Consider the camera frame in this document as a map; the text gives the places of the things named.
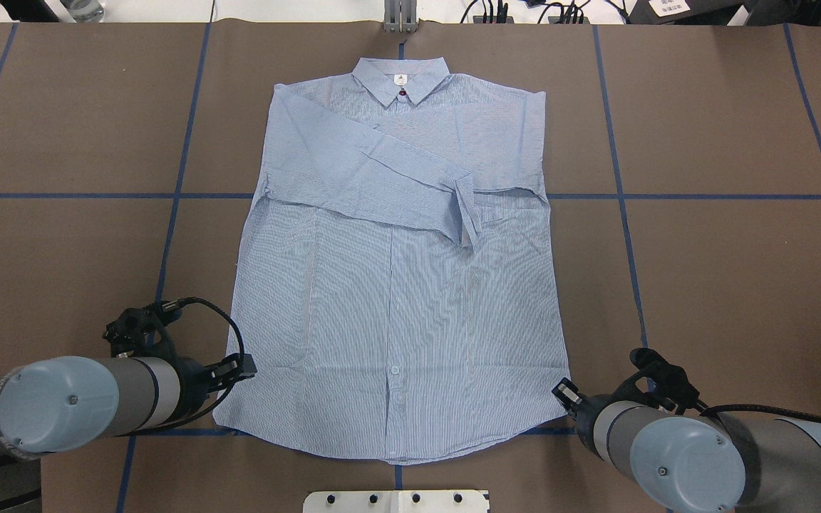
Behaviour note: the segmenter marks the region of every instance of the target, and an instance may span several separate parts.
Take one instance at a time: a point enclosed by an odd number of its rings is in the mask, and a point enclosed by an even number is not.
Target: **white mounting plate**
[[[462,501],[455,502],[455,494]],[[373,495],[376,502],[369,501]],[[329,503],[329,496],[335,501]],[[303,501],[303,513],[488,513],[489,496],[485,490],[313,492]]]

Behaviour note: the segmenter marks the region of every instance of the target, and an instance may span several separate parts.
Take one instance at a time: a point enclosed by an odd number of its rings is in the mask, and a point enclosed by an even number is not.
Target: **shirt collar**
[[[356,63],[353,77],[371,92],[372,96],[388,107],[398,96],[401,86],[396,85],[388,75],[410,75],[408,83],[404,84],[404,91],[413,104],[419,104],[424,98],[449,77],[449,67],[444,58],[434,58],[430,61],[386,61],[381,58],[362,58]]]

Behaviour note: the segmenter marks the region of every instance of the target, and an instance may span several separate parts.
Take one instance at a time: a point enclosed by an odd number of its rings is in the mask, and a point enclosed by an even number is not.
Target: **striped shirt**
[[[232,303],[258,374],[215,420],[409,465],[564,415],[543,149],[543,92],[441,58],[276,85]]]

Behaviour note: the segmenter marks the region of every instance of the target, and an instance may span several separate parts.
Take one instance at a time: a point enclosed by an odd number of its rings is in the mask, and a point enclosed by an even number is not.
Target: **white bracket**
[[[385,0],[385,32],[417,32],[417,0]]]
[[[313,492],[303,513],[489,513],[485,490]]]

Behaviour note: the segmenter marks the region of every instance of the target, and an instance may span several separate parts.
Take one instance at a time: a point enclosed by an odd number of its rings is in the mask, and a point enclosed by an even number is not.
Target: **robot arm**
[[[230,323],[239,353],[207,366],[176,353],[166,325],[193,303],[214,309]],[[160,334],[160,340],[149,344],[154,333]],[[97,438],[162,431],[192,422],[224,400],[235,383],[255,374],[237,325],[204,299],[126,309],[107,325],[103,337],[110,342],[113,358],[53,358],[0,377],[0,510],[40,510],[39,458],[43,455]],[[224,392],[218,399],[198,412],[208,394],[219,390]]]
[[[680,513],[821,513],[821,422],[723,412],[821,417],[752,405],[709,408],[681,367],[648,348],[630,358],[639,371],[612,394],[585,396],[567,379],[553,390],[589,451]],[[651,392],[636,387],[642,378],[655,383]],[[681,416],[687,409],[703,416]]]

